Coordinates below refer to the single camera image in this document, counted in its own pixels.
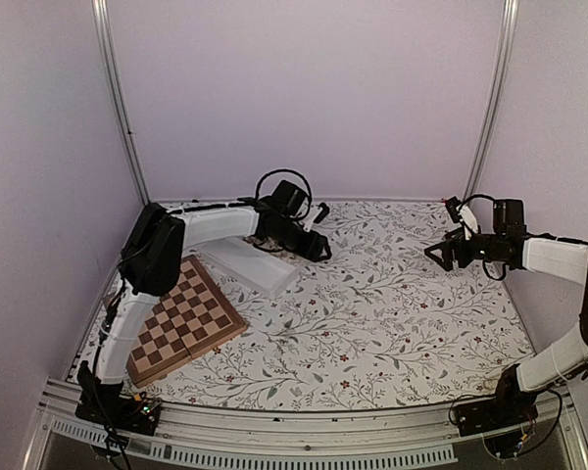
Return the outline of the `wooden chess board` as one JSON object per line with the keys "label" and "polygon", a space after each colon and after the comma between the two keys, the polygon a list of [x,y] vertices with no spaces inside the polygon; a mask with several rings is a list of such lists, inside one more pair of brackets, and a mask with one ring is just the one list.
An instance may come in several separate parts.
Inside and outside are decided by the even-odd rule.
{"label": "wooden chess board", "polygon": [[195,256],[181,261],[178,282],[146,316],[127,372],[138,388],[220,347],[248,328]]}

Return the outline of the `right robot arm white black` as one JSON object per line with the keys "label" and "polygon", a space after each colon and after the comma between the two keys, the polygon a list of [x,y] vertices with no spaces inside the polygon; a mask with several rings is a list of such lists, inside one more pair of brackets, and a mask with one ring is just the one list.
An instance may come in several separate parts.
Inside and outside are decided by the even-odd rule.
{"label": "right robot arm white black", "polygon": [[584,288],[578,321],[560,339],[535,356],[506,369],[497,383],[487,418],[507,427],[525,409],[525,402],[557,381],[580,374],[588,377],[588,242],[527,231],[524,204],[476,194],[461,201],[452,197],[445,208],[457,228],[441,242],[424,249],[445,271],[478,260],[482,269],[501,265],[499,281],[508,271],[548,274]]}

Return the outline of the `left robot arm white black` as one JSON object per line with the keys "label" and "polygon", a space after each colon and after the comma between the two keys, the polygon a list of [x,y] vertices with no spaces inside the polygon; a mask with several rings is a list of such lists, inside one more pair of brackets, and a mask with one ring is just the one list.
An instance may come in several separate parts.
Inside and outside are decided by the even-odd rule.
{"label": "left robot arm white black", "polygon": [[158,203],[145,206],[121,251],[120,286],[106,309],[98,350],[78,368],[78,384],[93,390],[86,402],[89,410],[106,425],[125,417],[123,399],[107,388],[122,388],[129,348],[148,310],[176,285],[187,251],[233,237],[254,237],[271,240],[302,259],[325,261],[332,256],[329,242],[314,226],[328,212],[326,204],[313,204],[309,183],[288,180],[266,196],[255,193],[231,203],[176,210]]}

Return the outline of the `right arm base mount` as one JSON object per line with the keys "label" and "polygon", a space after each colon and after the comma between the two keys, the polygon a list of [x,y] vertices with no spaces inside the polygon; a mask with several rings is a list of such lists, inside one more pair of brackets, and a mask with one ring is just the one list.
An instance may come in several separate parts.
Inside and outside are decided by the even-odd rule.
{"label": "right arm base mount", "polygon": [[513,459],[520,456],[534,434],[538,417],[536,398],[536,394],[524,393],[518,398],[488,396],[481,400],[473,395],[462,395],[452,402],[448,418],[459,429],[461,437],[514,427],[508,433],[486,438],[483,442],[493,457]]}

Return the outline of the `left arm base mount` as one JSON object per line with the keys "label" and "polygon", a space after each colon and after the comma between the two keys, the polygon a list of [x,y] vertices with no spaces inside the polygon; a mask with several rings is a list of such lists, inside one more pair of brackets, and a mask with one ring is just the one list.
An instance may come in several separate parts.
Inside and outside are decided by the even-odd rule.
{"label": "left arm base mount", "polygon": [[122,395],[123,382],[105,385],[96,378],[87,361],[80,364],[76,379],[81,387],[75,416],[79,419],[112,426],[116,430],[154,436],[161,414],[161,400],[142,392]]}

